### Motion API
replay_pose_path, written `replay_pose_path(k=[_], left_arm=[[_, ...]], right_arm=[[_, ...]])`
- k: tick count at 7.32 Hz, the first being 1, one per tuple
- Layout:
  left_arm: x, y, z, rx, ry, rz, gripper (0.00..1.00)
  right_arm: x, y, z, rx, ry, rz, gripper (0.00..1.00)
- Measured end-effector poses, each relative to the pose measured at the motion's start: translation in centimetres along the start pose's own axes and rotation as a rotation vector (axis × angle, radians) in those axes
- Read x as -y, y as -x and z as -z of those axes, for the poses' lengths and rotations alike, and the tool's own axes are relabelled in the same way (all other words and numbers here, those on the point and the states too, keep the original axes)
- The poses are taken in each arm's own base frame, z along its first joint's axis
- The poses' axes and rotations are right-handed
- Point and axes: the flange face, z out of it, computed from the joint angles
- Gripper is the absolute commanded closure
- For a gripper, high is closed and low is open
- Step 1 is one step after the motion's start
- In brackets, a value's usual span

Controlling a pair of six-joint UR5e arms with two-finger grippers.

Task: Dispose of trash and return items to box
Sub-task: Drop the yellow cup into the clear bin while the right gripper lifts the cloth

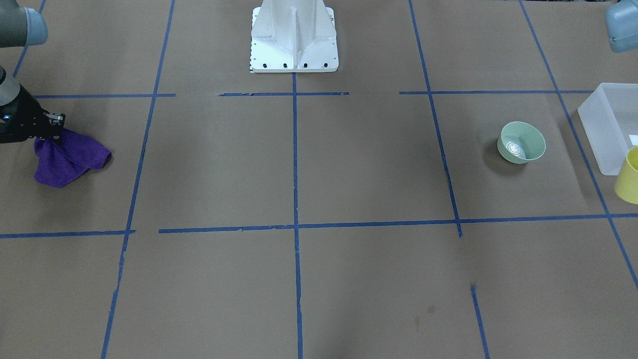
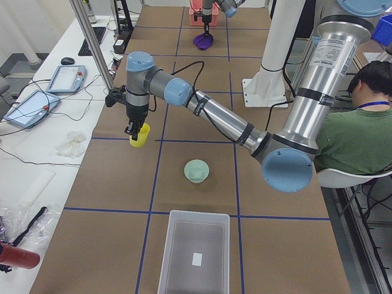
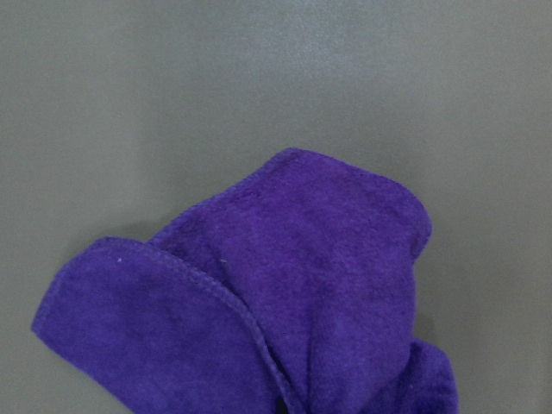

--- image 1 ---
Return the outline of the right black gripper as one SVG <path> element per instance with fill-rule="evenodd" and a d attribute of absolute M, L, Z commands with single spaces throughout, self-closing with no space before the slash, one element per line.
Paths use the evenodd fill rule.
<path fill-rule="evenodd" d="M 18 143 L 36 138 L 59 142 L 66 115 L 46 111 L 23 86 L 17 96 L 0 107 L 0 143 Z"/>

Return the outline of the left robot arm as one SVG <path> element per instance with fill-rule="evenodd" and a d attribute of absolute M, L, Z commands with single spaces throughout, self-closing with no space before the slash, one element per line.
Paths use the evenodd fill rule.
<path fill-rule="evenodd" d="M 609 45 L 613 52 L 623 53 L 638 47 L 638 2 L 620 0 L 606 10 Z"/>

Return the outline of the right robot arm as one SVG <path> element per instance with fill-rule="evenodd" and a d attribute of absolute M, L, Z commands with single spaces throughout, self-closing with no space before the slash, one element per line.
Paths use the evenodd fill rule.
<path fill-rule="evenodd" d="M 0 2 L 0 46 L 28 47 L 46 43 L 48 28 L 42 15 L 15 0 Z M 20 143 L 29 139 L 59 142 L 64 114 L 46 111 L 32 94 L 4 67 L 0 75 L 0 141 Z"/>

